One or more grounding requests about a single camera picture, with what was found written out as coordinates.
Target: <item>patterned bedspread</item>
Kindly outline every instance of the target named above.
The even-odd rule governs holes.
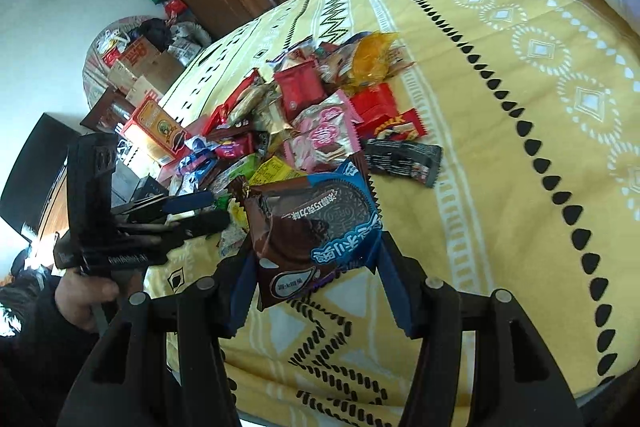
[[[575,394],[640,353],[640,42],[601,0],[291,0],[213,44],[164,98],[190,123],[254,66],[313,34],[398,31],[415,66],[390,84],[444,148],[433,190],[376,177],[401,251],[458,289],[513,291]],[[149,270],[156,297],[215,270],[217,238]],[[176,338],[168,340],[177,368]],[[222,342],[239,409],[279,424],[395,425],[420,343],[382,284],[352,271],[258,312]],[[463,345],[465,421],[474,338]]]

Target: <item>silver bolt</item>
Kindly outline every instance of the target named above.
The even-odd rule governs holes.
[[[444,286],[444,282],[439,277],[427,277],[424,283],[433,290],[438,290]]]
[[[129,302],[133,306],[139,306],[146,300],[146,293],[144,292],[135,292],[132,296],[129,297]]]
[[[196,281],[196,286],[202,291],[213,288],[215,284],[216,282],[213,280],[213,277],[201,277]]]
[[[511,301],[511,294],[507,290],[498,290],[495,293],[495,298],[500,302],[507,303]]]

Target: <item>black sleeve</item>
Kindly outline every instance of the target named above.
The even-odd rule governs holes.
[[[54,301],[59,282],[60,277],[47,279],[33,314],[18,335],[14,362],[19,363],[21,377],[43,387],[55,386],[66,394],[98,335],[75,327],[60,314]]]

